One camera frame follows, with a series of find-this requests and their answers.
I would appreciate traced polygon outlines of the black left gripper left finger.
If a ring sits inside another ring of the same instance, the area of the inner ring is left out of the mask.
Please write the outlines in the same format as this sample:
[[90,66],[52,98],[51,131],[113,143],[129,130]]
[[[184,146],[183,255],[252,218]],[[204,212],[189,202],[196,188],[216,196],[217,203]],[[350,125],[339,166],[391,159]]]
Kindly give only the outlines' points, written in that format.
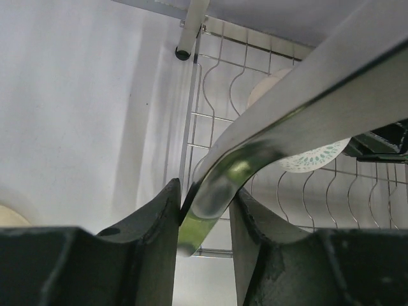
[[93,235],[79,227],[1,229],[2,305],[171,305],[180,181]]

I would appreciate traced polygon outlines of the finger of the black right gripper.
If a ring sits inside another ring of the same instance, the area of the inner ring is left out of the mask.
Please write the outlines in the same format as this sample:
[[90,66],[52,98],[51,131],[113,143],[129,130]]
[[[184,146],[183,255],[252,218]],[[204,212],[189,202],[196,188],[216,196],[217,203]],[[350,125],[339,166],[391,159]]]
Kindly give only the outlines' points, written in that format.
[[352,137],[342,153],[359,162],[407,162],[407,120]]

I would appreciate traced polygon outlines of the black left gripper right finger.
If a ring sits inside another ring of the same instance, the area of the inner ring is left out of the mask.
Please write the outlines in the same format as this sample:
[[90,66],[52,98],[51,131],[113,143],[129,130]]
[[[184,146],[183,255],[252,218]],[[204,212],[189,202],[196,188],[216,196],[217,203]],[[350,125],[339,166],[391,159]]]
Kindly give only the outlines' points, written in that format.
[[406,305],[407,232],[290,224],[241,190],[229,206],[239,305]]

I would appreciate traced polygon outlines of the stainless steel dish rack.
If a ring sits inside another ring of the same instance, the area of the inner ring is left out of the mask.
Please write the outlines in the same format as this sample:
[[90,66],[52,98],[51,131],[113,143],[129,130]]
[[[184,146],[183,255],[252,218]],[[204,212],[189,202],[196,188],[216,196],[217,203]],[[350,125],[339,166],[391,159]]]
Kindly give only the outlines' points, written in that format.
[[210,148],[182,206],[177,252],[192,256],[262,168],[406,118],[407,2],[367,1]]

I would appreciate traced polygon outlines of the teal patterned white bowl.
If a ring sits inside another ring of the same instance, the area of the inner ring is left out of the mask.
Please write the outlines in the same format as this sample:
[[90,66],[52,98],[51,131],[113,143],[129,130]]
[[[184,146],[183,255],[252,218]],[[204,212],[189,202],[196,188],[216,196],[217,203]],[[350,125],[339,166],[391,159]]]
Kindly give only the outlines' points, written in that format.
[[[248,101],[247,108],[251,107],[262,95],[282,80],[292,69],[285,68],[278,70],[268,76],[252,89]],[[351,138],[331,143],[317,149],[290,156],[278,161],[278,165],[286,172],[290,173],[307,173],[320,169],[339,156],[349,144]]]

